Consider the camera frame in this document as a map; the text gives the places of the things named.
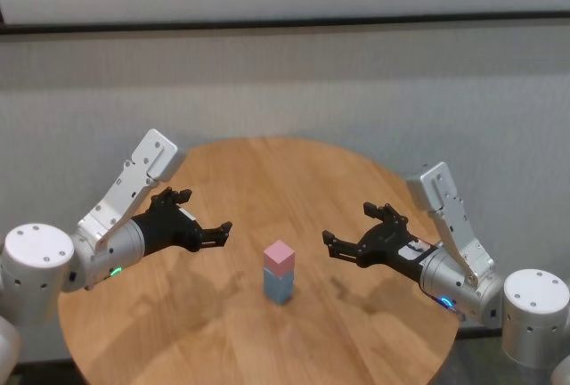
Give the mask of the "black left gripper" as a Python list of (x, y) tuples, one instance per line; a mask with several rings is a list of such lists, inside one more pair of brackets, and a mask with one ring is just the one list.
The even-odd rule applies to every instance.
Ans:
[(132, 217), (142, 232), (145, 257), (168, 247), (196, 252), (226, 244), (232, 222), (225, 222), (216, 228), (197, 225), (181, 209), (191, 195), (191, 189), (175, 191), (167, 187), (151, 197), (151, 205), (145, 212)]

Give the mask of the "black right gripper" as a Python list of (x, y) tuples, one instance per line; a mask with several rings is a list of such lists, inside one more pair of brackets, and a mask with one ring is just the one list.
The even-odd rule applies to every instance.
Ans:
[(422, 262), (433, 255), (437, 247), (429, 243), (424, 249), (410, 247), (411, 243), (420, 243), (420, 240), (408, 231), (408, 218), (400, 215), (389, 203), (377, 206), (366, 201), (363, 203), (363, 213), (379, 223), (357, 243), (341, 240), (328, 230), (322, 231), (322, 240), (329, 256), (355, 263), (361, 268), (385, 265), (420, 283), (424, 268)]

